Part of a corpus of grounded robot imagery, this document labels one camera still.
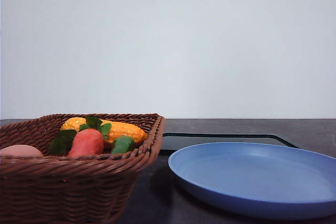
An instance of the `basket rim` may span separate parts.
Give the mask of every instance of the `basket rim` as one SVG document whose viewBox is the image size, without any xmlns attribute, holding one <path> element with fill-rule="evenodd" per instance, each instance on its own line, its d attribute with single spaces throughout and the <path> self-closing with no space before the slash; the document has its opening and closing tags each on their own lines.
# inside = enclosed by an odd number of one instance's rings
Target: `basket rim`
<svg viewBox="0 0 336 224">
<path fill-rule="evenodd" d="M 160 116 L 157 113 L 151 113 L 151 114 L 107 114 L 107 113 L 89 113 L 89 114 L 50 114 L 50 115 L 43 115 L 39 118 L 30 119 L 22 122 L 17 122 L 13 124 L 6 124 L 2 125 L 0 127 L 0 131 L 5 130 L 7 128 L 11 127 L 18 127 L 20 125 L 25 125 L 28 123 L 34 123 L 35 121 L 46 119 L 48 117 L 52 116 L 66 116 L 66 117 L 75 117 L 75 116 L 121 116 L 121 117 L 132 117 L 132 116 L 147 116 L 147 117 L 153 117 L 155 119 L 155 123 L 151 130 L 148 133 L 148 138 L 143 142 L 142 145 L 140 145 L 138 148 L 134 149 L 133 151 L 129 151 L 123 154 L 99 154 L 99 155 L 90 155 L 90 156 L 78 156 L 78 157 L 68 157 L 68 156 L 55 156 L 55 155 L 47 155 L 43 157 L 18 157 L 18 156 L 1 156 L 0 157 L 0 167 L 4 166 L 5 164 L 13 165 L 14 163 L 16 165 L 25 165 L 27 167 L 32 166 L 41 166 L 41 165 L 47 165 L 52 168 L 54 166 L 54 169 L 57 170 L 57 168 L 63 167 L 63 166 L 111 166 L 111 170 L 114 170 L 115 172 L 122 172 L 125 171 L 125 168 L 129 166 L 129 164 L 132 164 L 133 166 L 137 166 L 136 163 L 143 158 L 146 158 L 147 161 L 145 162 L 145 165 L 141 165 L 136 167 L 136 170 L 142 170 L 146 166 L 150 165 L 158 155 L 161 147 L 161 141 L 159 141 L 159 146 L 155 146 L 156 141 L 161 140 L 159 138 L 162 138 L 164 124 L 165 124 L 165 118 L 163 116 Z"/>
</svg>

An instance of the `plate rim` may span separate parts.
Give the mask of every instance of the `plate rim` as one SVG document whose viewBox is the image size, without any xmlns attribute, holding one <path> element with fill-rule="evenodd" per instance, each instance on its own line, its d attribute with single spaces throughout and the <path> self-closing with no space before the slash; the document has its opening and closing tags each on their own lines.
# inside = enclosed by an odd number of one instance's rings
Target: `plate rim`
<svg viewBox="0 0 336 224">
<path fill-rule="evenodd" d="M 191 179 L 186 179 L 183 176 L 181 176 L 180 174 L 178 174 L 176 172 L 176 170 L 173 168 L 172 165 L 172 159 L 174 158 L 175 155 L 177 155 L 177 153 L 179 152 L 183 152 L 188 148 L 194 148 L 195 146 L 200 146 L 200 145 L 214 145 L 214 144 L 220 144 L 220 145 L 226 145 L 226 144 L 237 144 L 237 145 L 262 145 L 262 146 L 271 146 L 271 148 L 290 148 L 293 149 L 294 151 L 298 151 L 298 152 L 306 152 L 306 153 L 310 153 L 311 155 L 317 155 L 317 156 L 323 156 L 323 158 L 330 158 L 332 160 L 334 160 L 335 164 L 336 164 L 336 158 L 328 156 L 328 155 L 324 155 L 322 153 L 318 153 L 318 152 L 313 152 L 313 151 L 309 151 L 309 150 L 304 150 L 304 149 L 299 149 L 299 148 L 293 148 L 293 147 L 289 147 L 289 146 L 280 146 L 280 145 L 274 145 L 274 144 L 262 144 L 262 143 L 246 143 L 246 142 L 216 142 L 216 143 L 202 143 L 202 144 L 195 144 L 195 145 L 190 145 L 187 147 L 184 147 L 182 149 L 179 149 L 177 151 L 175 151 L 173 154 L 171 154 L 168 158 L 168 166 L 170 168 L 170 170 L 176 175 L 178 176 L 180 179 L 198 186 L 202 189 L 206 189 L 208 191 L 211 191 L 213 193 L 216 194 L 220 194 L 220 195 L 225 195 L 225 196 L 230 196 L 233 198 L 238 198 L 238 199 L 243 199 L 243 200 L 250 200 L 250 201 L 257 201 L 257 202 L 266 202 L 266 203 L 273 203 L 273 204 L 305 204 L 305 205 L 309 205 L 309 204 L 321 204 L 321 203 L 332 203 L 332 202 L 336 202 L 336 197 L 334 197 L 334 199 L 330 199 L 330 200 L 314 200 L 314 201 L 277 201 L 277 200 L 263 200 L 263 199 L 256 199 L 256 198 L 249 198 L 249 197 L 242 197 L 242 196 L 237 196 L 237 195 L 233 195 L 230 193 L 223 193 L 220 192 L 218 190 L 215 190 L 212 187 L 208 187 L 208 186 L 204 186 L 198 182 L 192 181 Z"/>
</svg>

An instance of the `black tray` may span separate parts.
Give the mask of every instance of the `black tray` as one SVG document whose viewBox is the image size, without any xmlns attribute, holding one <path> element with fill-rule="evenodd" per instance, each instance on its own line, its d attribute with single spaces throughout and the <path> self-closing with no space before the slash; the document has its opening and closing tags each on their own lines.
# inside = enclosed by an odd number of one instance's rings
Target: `black tray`
<svg viewBox="0 0 336 224">
<path fill-rule="evenodd" d="M 160 154 L 167 155 L 187 146 L 215 142 L 261 143 L 300 148 L 294 145 L 294 143 L 272 134 L 197 134 L 166 132 L 163 134 Z"/>
</svg>

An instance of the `table surface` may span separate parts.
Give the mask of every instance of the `table surface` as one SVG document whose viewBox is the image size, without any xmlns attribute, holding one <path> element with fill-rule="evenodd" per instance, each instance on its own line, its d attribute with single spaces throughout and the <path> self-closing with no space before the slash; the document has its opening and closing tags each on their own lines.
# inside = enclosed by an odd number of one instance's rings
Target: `table surface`
<svg viewBox="0 0 336 224">
<path fill-rule="evenodd" d="M 1 125 L 22 120 L 1 120 Z M 303 149 L 336 157 L 336 119 L 167 119 L 165 132 L 205 134 L 273 134 Z M 145 169 L 118 224 L 162 223 L 309 223 L 334 224 L 336 215 L 305 221 L 248 218 L 209 206 L 185 192 L 159 155 Z"/>
</svg>

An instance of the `yellow corn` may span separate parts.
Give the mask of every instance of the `yellow corn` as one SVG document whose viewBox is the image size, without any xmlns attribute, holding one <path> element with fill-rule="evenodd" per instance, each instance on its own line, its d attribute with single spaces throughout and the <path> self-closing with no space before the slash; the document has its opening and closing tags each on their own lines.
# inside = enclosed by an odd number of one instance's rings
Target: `yellow corn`
<svg viewBox="0 0 336 224">
<path fill-rule="evenodd" d="M 106 123 L 111 123 L 112 127 L 108 134 L 107 142 L 113 143 L 113 141 L 122 135 L 130 136 L 134 139 L 136 143 L 140 143 L 144 141 L 148 134 L 145 133 L 141 128 L 137 127 L 136 125 L 130 123 L 123 123 L 123 122 L 112 122 L 108 120 L 102 120 L 102 125 Z M 61 127 L 61 130 L 76 130 L 79 131 L 79 126 L 86 122 L 85 118 L 70 118 L 68 119 Z"/>
<path fill-rule="evenodd" d="M 136 143 L 139 143 L 145 140 L 148 137 L 148 134 L 145 133 L 141 128 L 136 125 L 130 123 L 123 122 L 112 122 L 108 120 L 102 120 L 102 124 L 111 123 L 112 127 L 108 135 L 108 139 L 106 140 L 109 143 L 113 143 L 113 141 L 119 136 L 130 136 L 134 139 Z"/>
</svg>

